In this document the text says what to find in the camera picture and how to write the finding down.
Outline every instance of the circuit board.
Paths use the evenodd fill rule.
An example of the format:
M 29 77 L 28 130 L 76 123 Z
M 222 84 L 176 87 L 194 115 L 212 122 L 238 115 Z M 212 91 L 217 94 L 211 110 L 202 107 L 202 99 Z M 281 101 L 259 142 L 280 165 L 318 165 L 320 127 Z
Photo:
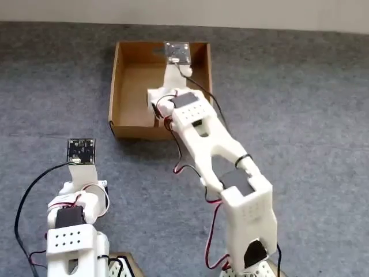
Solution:
M 70 138 L 68 139 L 67 162 L 76 164 L 95 163 L 95 139 Z

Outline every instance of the gray carpet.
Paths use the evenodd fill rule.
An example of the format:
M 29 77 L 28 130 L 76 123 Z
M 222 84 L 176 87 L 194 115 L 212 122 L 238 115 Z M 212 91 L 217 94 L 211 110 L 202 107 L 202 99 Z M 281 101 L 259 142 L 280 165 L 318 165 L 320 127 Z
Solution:
M 117 40 L 211 42 L 214 92 L 274 185 L 283 270 L 369 276 L 369 36 L 46 23 L 0 23 L 0 276 L 31 275 L 16 208 L 37 175 L 65 161 L 69 137 L 97 139 L 112 205 L 96 228 L 112 251 L 131 251 L 148 277 L 218 273 L 203 258 L 212 207 L 191 171 L 171 173 L 174 142 L 116 141 L 109 130 Z M 220 174 L 225 165 L 214 161 Z M 69 179 L 67 168 L 54 171 L 27 200 L 30 250 L 45 248 L 46 205 Z M 224 253 L 224 214 L 216 225 L 213 260 Z

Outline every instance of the white wall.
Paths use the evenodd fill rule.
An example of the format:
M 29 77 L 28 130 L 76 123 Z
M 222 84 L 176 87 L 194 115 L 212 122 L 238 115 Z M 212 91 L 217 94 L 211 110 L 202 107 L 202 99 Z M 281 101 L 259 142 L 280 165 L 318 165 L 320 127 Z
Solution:
M 369 0 L 0 0 L 0 20 L 369 33 Z

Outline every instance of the open cardboard box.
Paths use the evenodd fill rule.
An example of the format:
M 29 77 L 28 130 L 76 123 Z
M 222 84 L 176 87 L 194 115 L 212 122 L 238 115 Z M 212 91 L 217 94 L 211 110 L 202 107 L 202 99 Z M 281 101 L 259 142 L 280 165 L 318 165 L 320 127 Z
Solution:
M 118 42 L 111 82 L 109 124 L 116 138 L 171 139 L 147 109 L 147 89 L 163 85 L 167 64 L 163 42 Z M 210 44 L 190 43 L 192 78 L 212 93 Z M 187 86 L 200 89 L 187 81 Z

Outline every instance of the robotic arm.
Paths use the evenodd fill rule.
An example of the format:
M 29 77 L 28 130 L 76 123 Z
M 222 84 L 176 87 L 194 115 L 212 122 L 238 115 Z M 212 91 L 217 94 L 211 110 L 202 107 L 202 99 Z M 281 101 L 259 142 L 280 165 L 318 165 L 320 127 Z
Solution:
M 228 263 L 234 274 L 250 276 L 258 271 L 258 276 L 273 277 L 264 262 L 277 248 L 272 185 L 227 132 L 203 93 L 186 87 L 186 77 L 191 76 L 188 43 L 168 42 L 165 49 L 164 85 L 148 90 L 148 108 L 182 139 L 203 186 L 220 195 L 227 216 Z M 235 164 L 237 170 L 227 180 L 219 180 L 212 170 L 214 155 Z M 242 177 L 236 178 L 240 171 Z
M 72 181 L 48 204 L 47 276 L 133 277 L 127 257 L 110 257 L 108 238 L 93 226 L 110 206 L 107 181 L 97 179 L 95 140 L 70 139 L 67 159 Z

